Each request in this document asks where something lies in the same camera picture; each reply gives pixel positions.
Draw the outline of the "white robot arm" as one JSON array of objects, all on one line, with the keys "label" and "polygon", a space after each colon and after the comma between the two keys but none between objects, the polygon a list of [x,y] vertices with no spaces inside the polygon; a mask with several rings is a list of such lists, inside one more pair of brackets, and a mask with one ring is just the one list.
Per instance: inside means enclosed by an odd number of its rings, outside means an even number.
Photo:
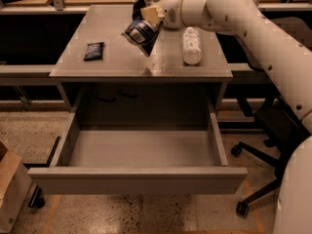
[{"label": "white robot arm", "polygon": [[273,234],[312,234],[312,54],[266,18],[253,0],[136,0],[131,35],[144,46],[161,25],[229,30],[268,75],[287,106],[264,105],[257,116],[281,150],[282,174],[269,186],[280,193]]}]

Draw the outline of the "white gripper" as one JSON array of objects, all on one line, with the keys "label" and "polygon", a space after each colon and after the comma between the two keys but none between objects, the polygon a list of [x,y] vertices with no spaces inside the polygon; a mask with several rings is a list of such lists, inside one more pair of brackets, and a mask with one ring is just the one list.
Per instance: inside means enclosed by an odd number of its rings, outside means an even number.
[{"label": "white gripper", "polygon": [[152,23],[160,24],[164,22],[167,28],[181,28],[181,4],[183,0],[163,0],[161,6],[152,5],[145,7],[145,0],[135,0],[133,5],[133,19],[141,16]]}]

